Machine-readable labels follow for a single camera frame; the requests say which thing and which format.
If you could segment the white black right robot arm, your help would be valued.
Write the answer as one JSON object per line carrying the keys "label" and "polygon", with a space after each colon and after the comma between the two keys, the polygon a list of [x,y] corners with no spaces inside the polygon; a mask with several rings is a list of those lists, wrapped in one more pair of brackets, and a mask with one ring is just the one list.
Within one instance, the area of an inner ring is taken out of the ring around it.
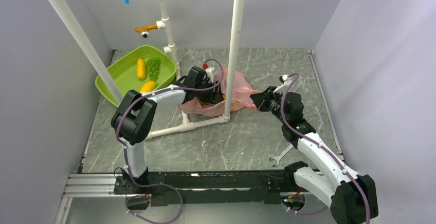
{"label": "white black right robot arm", "polygon": [[304,118],[300,94],[281,94],[270,86],[251,94],[257,110],[270,112],[282,122],[282,134],[293,148],[304,153],[322,173],[307,163],[294,162],[285,167],[283,183],[290,190],[309,191],[329,208],[336,223],[366,223],[379,215],[375,181],[347,166],[322,141]]}

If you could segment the pink plastic bag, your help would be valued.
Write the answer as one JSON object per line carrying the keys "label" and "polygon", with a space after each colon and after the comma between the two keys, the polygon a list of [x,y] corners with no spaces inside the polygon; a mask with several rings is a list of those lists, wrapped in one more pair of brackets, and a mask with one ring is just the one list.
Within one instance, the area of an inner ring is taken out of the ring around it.
{"label": "pink plastic bag", "polygon": [[[257,93],[259,93],[259,91],[251,88],[250,84],[246,81],[244,74],[236,70],[230,111],[238,111],[243,107],[252,110],[256,109],[250,95]],[[178,109],[186,114],[216,117],[224,114],[225,101],[221,101],[218,104],[202,104],[198,98],[194,98],[187,103],[178,105]]]}

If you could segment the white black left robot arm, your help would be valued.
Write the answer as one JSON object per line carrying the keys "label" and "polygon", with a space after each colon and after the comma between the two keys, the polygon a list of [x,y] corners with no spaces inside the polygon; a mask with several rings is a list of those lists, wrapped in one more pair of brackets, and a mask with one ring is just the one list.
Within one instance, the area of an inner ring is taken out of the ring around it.
{"label": "white black left robot arm", "polygon": [[112,117],[111,126],[123,148],[123,175],[129,177],[127,185],[134,193],[143,192],[149,183],[143,142],[151,131],[156,112],[194,98],[210,97],[218,92],[221,81],[221,78],[211,80],[206,70],[194,66],[168,87],[143,94],[135,90],[127,92]]}

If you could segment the orange fake fruit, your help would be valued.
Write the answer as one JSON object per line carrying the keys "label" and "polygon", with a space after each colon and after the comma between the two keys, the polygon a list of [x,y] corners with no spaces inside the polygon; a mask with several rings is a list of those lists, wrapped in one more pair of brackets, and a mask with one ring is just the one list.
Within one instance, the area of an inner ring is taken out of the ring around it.
{"label": "orange fake fruit", "polygon": [[140,93],[152,92],[157,87],[157,83],[155,81],[147,81],[140,88]]}

